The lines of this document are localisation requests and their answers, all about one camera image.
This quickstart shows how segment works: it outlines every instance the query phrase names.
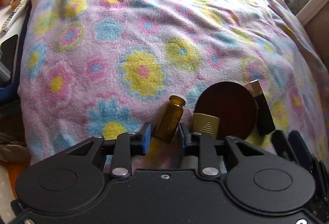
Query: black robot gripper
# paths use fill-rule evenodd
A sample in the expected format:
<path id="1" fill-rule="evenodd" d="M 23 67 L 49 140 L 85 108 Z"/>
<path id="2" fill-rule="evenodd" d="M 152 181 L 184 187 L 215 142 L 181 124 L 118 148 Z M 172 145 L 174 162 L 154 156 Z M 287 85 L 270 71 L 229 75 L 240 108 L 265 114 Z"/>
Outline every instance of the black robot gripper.
<path id="1" fill-rule="evenodd" d="M 234 136 L 190 133 L 181 123 L 182 155 L 197 156 L 198 169 L 133 172 L 131 157 L 147 153 L 150 134 L 146 123 L 116 140 L 92 137 L 27 168 L 16 182 L 23 210 L 12 224 L 321 223 L 306 209 L 315 181 L 298 164 Z"/>

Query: brown vial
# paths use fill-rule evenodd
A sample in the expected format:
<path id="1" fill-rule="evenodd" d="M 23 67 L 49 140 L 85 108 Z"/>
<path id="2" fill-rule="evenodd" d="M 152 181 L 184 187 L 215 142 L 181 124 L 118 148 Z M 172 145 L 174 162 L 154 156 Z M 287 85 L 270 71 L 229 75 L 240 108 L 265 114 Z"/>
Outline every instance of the brown vial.
<path id="1" fill-rule="evenodd" d="M 183 96 L 171 95 L 169 97 L 169 102 L 163 109 L 163 115 L 161 120 L 157 123 L 152 136 L 164 141 L 165 143 L 170 143 L 175 131 L 179 124 L 179 121 L 183 115 L 183 107 L 186 100 Z"/>

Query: dark brown round compact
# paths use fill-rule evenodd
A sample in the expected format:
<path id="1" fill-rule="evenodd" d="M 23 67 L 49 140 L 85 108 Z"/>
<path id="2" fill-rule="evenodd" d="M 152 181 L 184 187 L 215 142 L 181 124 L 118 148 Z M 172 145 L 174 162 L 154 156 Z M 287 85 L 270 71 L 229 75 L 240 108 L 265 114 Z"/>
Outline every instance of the dark brown round compact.
<path id="1" fill-rule="evenodd" d="M 199 97 L 195 113 L 220 119 L 217 139 L 236 136 L 246 139 L 257 122 L 257 105 L 252 94 L 234 82 L 219 82 L 208 87 Z"/>

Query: silver screw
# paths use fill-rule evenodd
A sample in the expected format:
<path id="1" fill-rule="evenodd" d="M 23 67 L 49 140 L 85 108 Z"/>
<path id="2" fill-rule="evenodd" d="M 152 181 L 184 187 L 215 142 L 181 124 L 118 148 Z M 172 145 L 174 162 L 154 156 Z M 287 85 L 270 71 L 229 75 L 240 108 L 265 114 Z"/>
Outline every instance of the silver screw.
<path id="1" fill-rule="evenodd" d="M 24 220 L 24 224 L 34 224 L 34 222 L 31 219 L 26 219 Z"/>
<path id="2" fill-rule="evenodd" d="M 164 180 L 168 180 L 170 176 L 168 174 L 163 174 L 161 175 L 161 178 L 163 178 Z"/>
<path id="3" fill-rule="evenodd" d="M 202 173 L 206 176 L 216 176 L 218 175 L 219 171 L 217 168 L 214 167 L 206 167 L 202 169 Z"/>
<path id="4" fill-rule="evenodd" d="M 124 167 L 117 167 L 112 170 L 112 174 L 116 176 L 125 176 L 128 174 L 128 169 Z"/>
<path id="5" fill-rule="evenodd" d="M 300 219 L 296 222 L 296 224 L 307 224 L 307 221 L 304 219 Z"/>

